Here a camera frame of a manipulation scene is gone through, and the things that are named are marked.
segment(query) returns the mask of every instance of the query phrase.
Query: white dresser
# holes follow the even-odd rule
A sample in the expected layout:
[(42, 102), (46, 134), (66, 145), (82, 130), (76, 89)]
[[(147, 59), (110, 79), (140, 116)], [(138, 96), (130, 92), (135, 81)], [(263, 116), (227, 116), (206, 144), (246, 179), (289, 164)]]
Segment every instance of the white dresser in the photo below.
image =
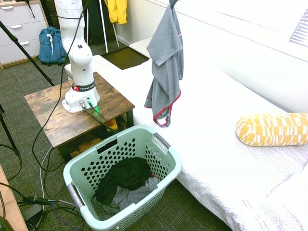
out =
[[(0, 21), (18, 38), (30, 56), (39, 55), (39, 34), (48, 27), (48, 23), (39, 0), (30, 0), (30, 6), (24, 2), (1, 1)], [(28, 61), (17, 45), (0, 28), (0, 67)]]

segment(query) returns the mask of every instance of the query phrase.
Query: dresser drawer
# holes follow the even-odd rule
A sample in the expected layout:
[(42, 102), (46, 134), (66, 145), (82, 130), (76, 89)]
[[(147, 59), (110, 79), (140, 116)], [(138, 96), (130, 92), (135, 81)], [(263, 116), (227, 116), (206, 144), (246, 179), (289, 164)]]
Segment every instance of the dresser drawer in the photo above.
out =
[[(30, 56), (39, 55), (39, 39), (20, 42)], [(0, 47), (0, 63), (5, 64), (26, 58), (16, 44)]]
[(44, 21), (42, 10), (39, 3), (30, 4), (35, 18), (28, 5), (15, 5), (15, 6), (1, 6), (0, 7), (0, 21), (5, 26), (20, 25), (26, 23), (33, 23)]
[[(25, 42), (38, 39), (40, 31), (47, 28), (47, 25), (45, 21), (41, 21), (36, 23), (7, 26), (6, 28), (18, 38), (19, 42)], [(14, 44), (14, 42), (3, 30), (0, 30), (0, 38), (0, 47)]]

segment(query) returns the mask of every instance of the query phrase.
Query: gray clothing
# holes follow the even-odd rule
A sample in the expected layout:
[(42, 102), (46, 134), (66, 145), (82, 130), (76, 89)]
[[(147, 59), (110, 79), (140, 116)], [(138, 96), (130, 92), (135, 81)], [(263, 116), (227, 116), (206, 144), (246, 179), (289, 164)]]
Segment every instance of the gray clothing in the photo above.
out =
[[(183, 40), (175, 9), (168, 5), (147, 50), (153, 60), (154, 76), (144, 106), (152, 108), (154, 122), (170, 125), (172, 104), (180, 96), (179, 80), (183, 78)], [(157, 119), (166, 118), (165, 124)]]
[(149, 178), (145, 182), (145, 186), (141, 186), (137, 190), (130, 191), (128, 189), (117, 187), (116, 194), (110, 205), (104, 205), (96, 197), (92, 199), (92, 205), (101, 220), (107, 220), (131, 204), (137, 204), (147, 195), (149, 195), (160, 182), (157, 177)]

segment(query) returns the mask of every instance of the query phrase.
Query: basket handle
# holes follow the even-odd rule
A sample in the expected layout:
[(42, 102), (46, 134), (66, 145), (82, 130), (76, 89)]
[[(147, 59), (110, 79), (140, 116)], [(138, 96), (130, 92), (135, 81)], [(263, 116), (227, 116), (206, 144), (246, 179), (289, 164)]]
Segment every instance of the basket handle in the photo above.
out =
[(76, 192), (74, 185), (72, 185), (72, 183), (70, 183), (67, 186), (68, 191), (70, 192), (75, 204), (80, 208), (82, 206), (84, 206), (85, 204), (83, 203), (83, 201), (80, 199), (79, 197), (79, 193)]
[(154, 133), (154, 135), (167, 147), (170, 148), (171, 145), (164, 139), (162, 138), (157, 132)]

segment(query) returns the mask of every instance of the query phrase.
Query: bed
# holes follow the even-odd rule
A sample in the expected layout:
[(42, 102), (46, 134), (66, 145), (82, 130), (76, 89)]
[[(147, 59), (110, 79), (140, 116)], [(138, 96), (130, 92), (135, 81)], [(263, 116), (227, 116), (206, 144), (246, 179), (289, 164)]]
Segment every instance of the bed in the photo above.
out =
[(235, 134), (240, 116), (284, 111), (189, 56), (168, 128), (160, 128), (144, 107), (153, 79), (151, 59), (120, 70), (99, 56), (95, 71), (135, 105), (135, 125), (153, 128), (175, 148), (183, 164), (179, 182), (232, 230), (308, 230), (308, 145), (241, 143)]

